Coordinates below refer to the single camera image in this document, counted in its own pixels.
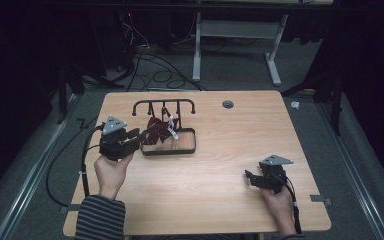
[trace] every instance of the striped sleeve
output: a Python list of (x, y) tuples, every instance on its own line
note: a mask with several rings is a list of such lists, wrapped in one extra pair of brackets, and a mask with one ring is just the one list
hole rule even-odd
[(123, 239), (125, 215), (123, 202), (88, 196), (80, 206), (75, 239)]

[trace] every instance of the small white object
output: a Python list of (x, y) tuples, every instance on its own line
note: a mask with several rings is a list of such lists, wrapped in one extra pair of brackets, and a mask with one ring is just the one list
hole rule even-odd
[(291, 102), (291, 107), (299, 110), (299, 102)]
[(170, 116), (168, 120), (167, 130), (171, 133), (171, 135), (173, 135), (173, 138), (177, 140), (179, 139), (179, 135), (177, 135), (177, 133), (173, 130), (173, 128), (174, 128), (173, 116)]

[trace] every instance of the person's arm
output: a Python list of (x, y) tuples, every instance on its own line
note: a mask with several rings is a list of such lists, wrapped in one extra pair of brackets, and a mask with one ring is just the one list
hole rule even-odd
[(121, 161), (100, 156), (94, 164), (99, 194), (86, 197), (80, 206), (75, 239), (123, 239), (124, 203), (115, 200), (126, 178), (133, 154)]
[(260, 188), (266, 200), (267, 207), (276, 221), (277, 229), (282, 240), (305, 239), (304, 235), (297, 234), (292, 217), (292, 197), (286, 187), (274, 194), (273, 190)]

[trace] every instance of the gray carpet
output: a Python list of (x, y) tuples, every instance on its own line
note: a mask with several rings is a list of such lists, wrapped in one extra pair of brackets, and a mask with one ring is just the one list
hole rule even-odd
[[(262, 53), (269, 51), (271, 43), (268, 41), (239, 41), (229, 39), (226, 46), (220, 48), (220, 42), (211, 41), (204, 44), (201, 84), (207, 90), (268, 90), (283, 91), (300, 83), (311, 65), (311, 61), (318, 49), (318, 43), (301, 45), (298, 42), (282, 43), (276, 64), (282, 80), (282, 86), (274, 87), (268, 73), (268, 68), (263, 61)], [(153, 46), (147, 54), (163, 57), (187, 77), (192, 75), (193, 49), (190, 45), (181, 45), (170, 51)], [(153, 76), (156, 80), (163, 81), (168, 78), (168, 72), (160, 65), (150, 62), (157, 61), (150, 55), (142, 55), (148, 60), (139, 62), (138, 77), (132, 83), (133, 91), (146, 91), (152, 88), (167, 88), (167, 82), (151, 83), (144, 88), (143, 82)], [(109, 77), (118, 73), (109, 69)], [(180, 79), (174, 74), (170, 80)], [(183, 89), (196, 89), (193, 84), (186, 83)], [(89, 122), (99, 114), (99, 109), (106, 93), (114, 90), (104, 87), (87, 86), (87, 91), (82, 96), (71, 101), (71, 112), (67, 118), (66, 126), (58, 137), (56, 145), (49, 157), (55, 159), (49, 175), (50, 190), (56, 199), (62, 203), (69, 203), (74, 192), (80, 168), (81, 149), (88, 129), (81, 130), (81, 121)], [(337, 138), (332, 137), (330, 126), (324, 122), (320, 108), (326, 106), (316, 105), (311, 98), (311, 92), (304, 92), (284, 98), (295, 130), (310, 164), (316, 183), (322, 195), (332, 200), (333, 204), (327, 206), (327, 211), (332, 221), (332, 228), (324, 232), (305, 232), (308, 239), (377, 239), (375, 231), (366, 217), (360, 199), (351, 184), (347, 169), (341, 160), (338, 150)], [(291, 101), (299, 101), (299, 110), (290, 107)], [(373, 202), (379, 209), (379, 214), (384, 220), (384, 170), (380, 166), (376, 155), (365, 138), (364, 132), (354, 118), (346, 97), (342, 103), (340, 119), (341, 137), (349, 155), (361, 178), (366, 183)], [(14, 202), (22, 184), (30, 170), (38, 162), (41, 152), (58, 128), (56, 120), (58, 111), (50, 114), (48, 119), (37, 129), (29, 141), (14, 160), (5, 177), (0, 182), (0, 226), (8, 210)], [(70, 139), (79, 135), (65, 148)], [(46, 176), (40, 176), (40, 182), (25, 209), (15, 231), (10, 235), (13, 239), (66, 239), (62, 233), (65, 212), (48, 196), (45, 187)], [(275, 233), (267, 233), (270, 239)]]

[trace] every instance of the dark curtain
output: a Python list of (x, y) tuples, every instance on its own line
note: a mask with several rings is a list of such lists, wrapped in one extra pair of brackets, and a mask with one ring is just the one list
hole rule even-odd
[(349, 0), (342, 4), (368, 8), (335, 15), (306, 80), (328, 71), (338, 74), (343, 91), (384, 166), (384, 0)]
[(56, 50), (32, 5), (0, 1), (0, 179), (52, 109)]

